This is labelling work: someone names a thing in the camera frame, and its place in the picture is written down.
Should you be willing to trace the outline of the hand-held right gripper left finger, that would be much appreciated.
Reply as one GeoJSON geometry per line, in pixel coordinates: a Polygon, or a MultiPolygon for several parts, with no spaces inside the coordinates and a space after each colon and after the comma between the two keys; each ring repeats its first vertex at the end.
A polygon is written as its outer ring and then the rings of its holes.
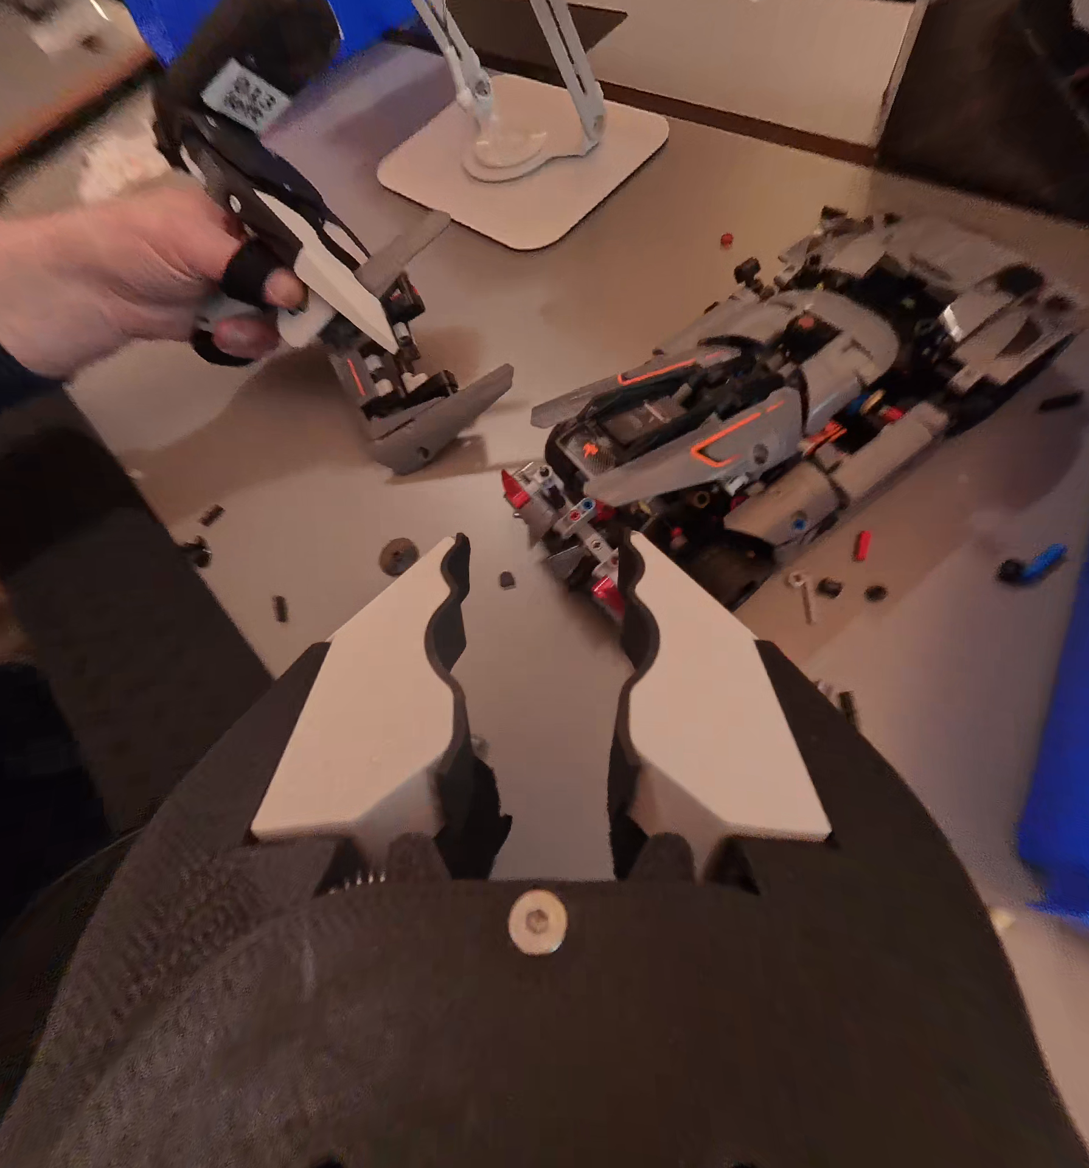
{"type": "Polygon", "coordinates": [[[250,824],[255,838],[436,835],[437,771],[462,743],[460,655],[471,543],[441,538],[326,641],[250,824]]]}

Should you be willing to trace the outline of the white sticker sheet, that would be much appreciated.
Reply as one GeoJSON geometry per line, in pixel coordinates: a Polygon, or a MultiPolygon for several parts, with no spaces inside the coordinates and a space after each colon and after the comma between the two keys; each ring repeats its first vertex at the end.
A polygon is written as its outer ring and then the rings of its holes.
{"type": "Polygon", "coordinates": [[[84,204],[100,202],[161,181],[169,172],[172,165],[151,133],[112,132],[85,146],[78,199],[84,204]]]}

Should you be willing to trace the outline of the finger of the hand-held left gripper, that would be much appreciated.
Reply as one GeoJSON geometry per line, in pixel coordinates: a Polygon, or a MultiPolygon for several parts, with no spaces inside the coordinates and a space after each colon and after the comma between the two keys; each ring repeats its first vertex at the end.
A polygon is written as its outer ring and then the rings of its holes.
{"type": "Polygon", "coordinates": [[[257,192],[253,234],[296,273],[358,271],[372,252],[345,224],[321,211],[296,208],[282,197],[257,192]]]}
{"type": "Polygon", "coordinates": [[[382,301],[324,245],[305,243],[294,271],[308,289],[305,308],[291,317],[294,347],[315,342],[321,330],[342,315],[386,351],[398,351],[400,342],[382,301]]]}

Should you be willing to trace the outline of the black perforated metal panel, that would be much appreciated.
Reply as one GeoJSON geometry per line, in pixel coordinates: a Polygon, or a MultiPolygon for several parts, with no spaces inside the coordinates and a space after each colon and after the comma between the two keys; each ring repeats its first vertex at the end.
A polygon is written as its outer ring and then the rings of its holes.
{"type": "Polygon", "coordinates": [[[144,824],[271,674],[96,436],[0,448],[0,579],[117,831],[144,824]]]}

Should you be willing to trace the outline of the partly built lego car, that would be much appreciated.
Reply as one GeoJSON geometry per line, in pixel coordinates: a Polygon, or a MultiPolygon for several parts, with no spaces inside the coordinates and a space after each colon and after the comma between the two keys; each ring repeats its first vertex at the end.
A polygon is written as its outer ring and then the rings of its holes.
{"type": "Polygon", "coordinates": [[[616,619],[626,529],[734,611],[1051,367],[1089,305],[975,229],[839,208],[734,278],[639,367],[538,404],[543,457],[503,471],[529,545],[616,619]]]}

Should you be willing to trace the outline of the blue bin with white label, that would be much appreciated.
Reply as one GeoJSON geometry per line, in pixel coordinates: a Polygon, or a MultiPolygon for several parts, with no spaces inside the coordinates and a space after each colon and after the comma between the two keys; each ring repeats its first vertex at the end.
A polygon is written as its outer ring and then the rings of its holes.
{"type": "MultiPolygon", "coordinates": [[[[170,65],[218,1],[124,1],[146,43],[170,65]]],[[[416,19],[413,1],[331,1],[344,33],[340,57],[377,43],[384,33],[416,19]]]]}

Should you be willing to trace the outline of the person's left hand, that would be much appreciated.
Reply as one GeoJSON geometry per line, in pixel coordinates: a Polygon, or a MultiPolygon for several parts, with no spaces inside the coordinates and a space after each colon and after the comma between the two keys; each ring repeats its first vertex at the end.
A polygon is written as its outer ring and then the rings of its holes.
{"type": "Polygon", "coordinates": [[[57,379],[130,342],[188,342],[243,243],[193,185],[0,218],[0,345],[57,379]]]}

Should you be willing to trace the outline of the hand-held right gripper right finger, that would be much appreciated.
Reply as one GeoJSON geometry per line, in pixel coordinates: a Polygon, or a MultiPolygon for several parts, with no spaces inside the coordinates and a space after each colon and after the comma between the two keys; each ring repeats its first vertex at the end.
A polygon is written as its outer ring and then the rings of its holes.
{"type": "Polygon", "coordinates": [[[678,835],[692,870],[734,838],[823,842],[832,823],[759,639],[646,535],[619,547],[623,649],[611,750],[611,851],[632,870],[678,835]]]}

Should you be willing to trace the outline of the grey lego door panel assembly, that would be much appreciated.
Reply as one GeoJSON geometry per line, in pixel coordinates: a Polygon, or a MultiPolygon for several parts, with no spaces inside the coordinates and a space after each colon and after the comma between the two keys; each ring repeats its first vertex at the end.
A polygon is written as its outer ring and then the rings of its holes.
{"type": "Polygon", "coordinates": [[[437,459],[513,386],[512,363],[501,363],[466,386],[450,368],[420,368],[421,347],[413,322],[425,314],[427,303],[409,264],[450,224],[448,211],[427,211],[418,225],[356,269],[359,284],[375,292],[384,308],[395,351],[342,314],[319,331],[349,400],[358,407],[374,459],[397,474],[411,474],[437,459]]]}

